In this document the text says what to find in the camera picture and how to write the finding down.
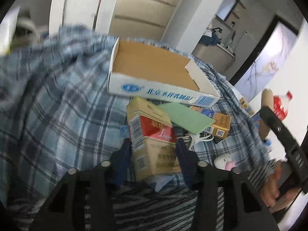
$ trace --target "blue and white box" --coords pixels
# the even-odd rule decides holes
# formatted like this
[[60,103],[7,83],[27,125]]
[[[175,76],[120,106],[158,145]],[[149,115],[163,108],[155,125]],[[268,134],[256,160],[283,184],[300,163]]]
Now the blue and white box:
[[113,95],[141,96],[207,108],[220,98],[192,59],[120,39],[111,54],[108,91]]

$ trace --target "plaid fabric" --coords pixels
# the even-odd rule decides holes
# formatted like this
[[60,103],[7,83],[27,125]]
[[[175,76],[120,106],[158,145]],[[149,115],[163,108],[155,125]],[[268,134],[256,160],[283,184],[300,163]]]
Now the plaid fabric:
[[[161,43],[134,39],[194,58],[221,99],[213,111],[232,115],[230,136],[194,146],[200,159],[230,153],[243,170],[264,165],[265,148],[226,79],[211,65]],[[107,77],[116,37],[84,27],[62,27],[42,45],[0,58],[0,197],[9,189],[38,202],[75,167],[91,169],[121,147],[129,98],[108,94]],[[134,180],[133,173],[128,179]],[[175,174],[168,186],[183,184]]]

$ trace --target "charging cable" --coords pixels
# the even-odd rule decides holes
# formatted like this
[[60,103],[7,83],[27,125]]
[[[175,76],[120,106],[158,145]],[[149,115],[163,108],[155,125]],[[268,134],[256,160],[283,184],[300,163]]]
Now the charging cable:
[[212,136],[209,133],[206,132],[201,132],[197,135],[193,134],[193,133],[187,133],[187,135],[185,136],[177,136],[177,138],[182,138],[184,140],[184,142],[186,143],[186,145],[190,142],[189,148],[188,150],[191,150],[191,148],[193,147],[193,145],[199,143],[199,142],[209,142],[212,141],[214,139],[214,136]]

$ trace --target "person's arm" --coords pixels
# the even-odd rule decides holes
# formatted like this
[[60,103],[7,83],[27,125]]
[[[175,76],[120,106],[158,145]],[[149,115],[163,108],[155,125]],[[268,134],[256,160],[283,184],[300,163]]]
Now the person's arm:
[[276,202],[276,198],[279,196],[279,188],[277,185],[278,179],[282,174],[281,161],[276,162],[275,169],[272,174],[269,175],[267,181],[264,183],[260,190],[260,197],[267,207],[270,207],[271,212],[279,211],[287,207],[297,196],[300,188],[292,188],[286,192],[286,194]]

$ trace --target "pink object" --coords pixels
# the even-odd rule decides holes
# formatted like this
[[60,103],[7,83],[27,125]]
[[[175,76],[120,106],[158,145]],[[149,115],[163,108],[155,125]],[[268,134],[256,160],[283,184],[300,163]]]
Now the pink object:
[[231,169],[234,168],[234,167],[236,167],[235,162],[234,161],[228,161],[226,163],[226,167],[224,168],[224,170],[231,171]]
[[274,96],[274,113],[279,118],[283,120],[288,115],[289,102],[292,100],[293,96],[290,91],[286,95],[275,95]]

